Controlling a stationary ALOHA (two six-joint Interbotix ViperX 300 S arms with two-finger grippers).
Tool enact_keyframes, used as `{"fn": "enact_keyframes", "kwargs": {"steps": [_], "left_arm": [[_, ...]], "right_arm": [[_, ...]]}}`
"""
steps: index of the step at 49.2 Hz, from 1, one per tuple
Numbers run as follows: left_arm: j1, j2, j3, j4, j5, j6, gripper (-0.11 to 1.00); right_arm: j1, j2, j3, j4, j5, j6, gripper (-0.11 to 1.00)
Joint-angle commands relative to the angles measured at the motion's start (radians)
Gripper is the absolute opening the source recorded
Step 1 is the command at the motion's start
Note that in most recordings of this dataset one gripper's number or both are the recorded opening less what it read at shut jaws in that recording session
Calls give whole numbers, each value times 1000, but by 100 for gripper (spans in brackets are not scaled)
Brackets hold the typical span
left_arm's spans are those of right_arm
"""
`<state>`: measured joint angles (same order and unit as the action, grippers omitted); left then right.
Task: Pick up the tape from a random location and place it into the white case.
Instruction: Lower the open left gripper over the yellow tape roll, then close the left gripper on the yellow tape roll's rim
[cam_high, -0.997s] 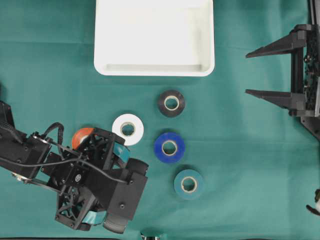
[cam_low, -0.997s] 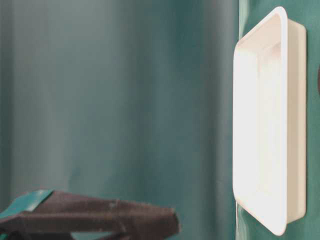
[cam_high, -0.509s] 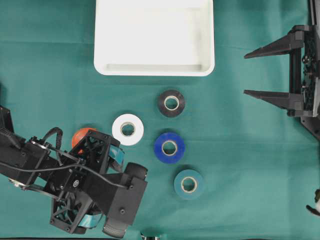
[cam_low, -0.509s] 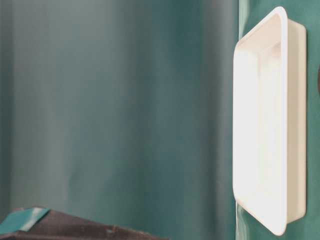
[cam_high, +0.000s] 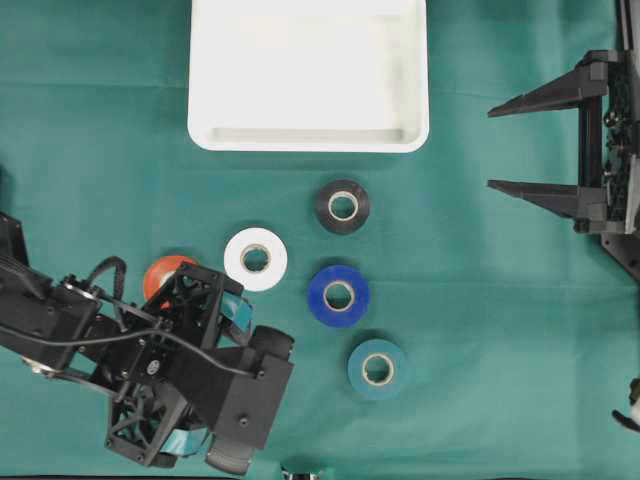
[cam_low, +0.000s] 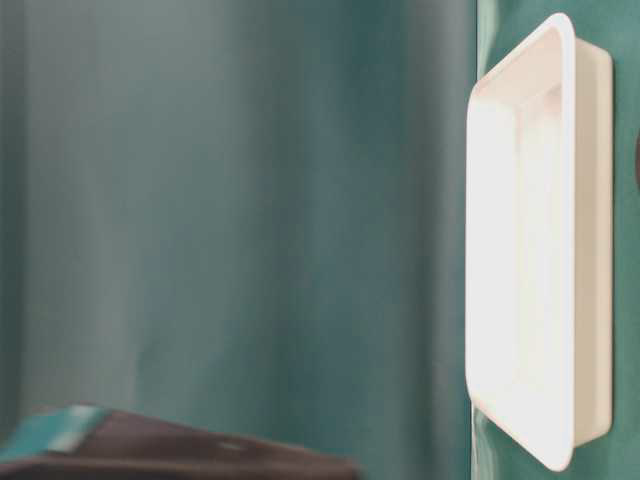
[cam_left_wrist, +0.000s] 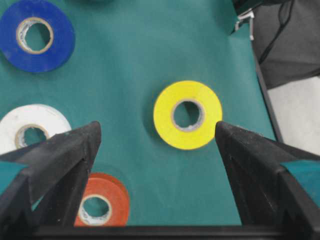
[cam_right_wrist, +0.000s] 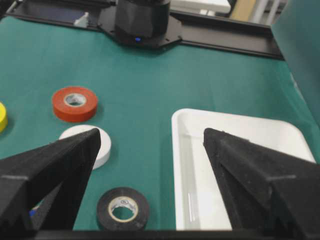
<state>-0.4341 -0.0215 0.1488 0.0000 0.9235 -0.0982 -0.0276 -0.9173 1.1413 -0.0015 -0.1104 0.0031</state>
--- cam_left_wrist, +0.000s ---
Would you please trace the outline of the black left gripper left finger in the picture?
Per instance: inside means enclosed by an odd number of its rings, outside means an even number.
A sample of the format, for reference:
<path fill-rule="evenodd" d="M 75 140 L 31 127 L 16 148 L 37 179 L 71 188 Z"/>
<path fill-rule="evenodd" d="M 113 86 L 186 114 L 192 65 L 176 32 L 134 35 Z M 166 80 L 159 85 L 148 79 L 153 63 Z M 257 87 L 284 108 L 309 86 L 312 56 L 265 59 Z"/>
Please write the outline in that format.
<path fill-rule="evenodd" d="M 0 172 L 18 167 L 0 195 L 0 237 L 35 228 L 73 227 L 102 139 L 93 121 L 0 156 Z"/>

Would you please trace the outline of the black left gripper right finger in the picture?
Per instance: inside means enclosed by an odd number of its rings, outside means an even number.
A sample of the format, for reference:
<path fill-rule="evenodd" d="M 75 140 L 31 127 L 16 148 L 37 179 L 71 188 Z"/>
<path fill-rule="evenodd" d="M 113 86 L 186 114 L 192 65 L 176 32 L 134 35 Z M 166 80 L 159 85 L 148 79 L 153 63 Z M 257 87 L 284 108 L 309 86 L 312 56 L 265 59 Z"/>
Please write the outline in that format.
<path fill-rule="evenodd" d="M 215 141 L 243 225 L 320 237 L 320 157 L 219 121 Z"/>

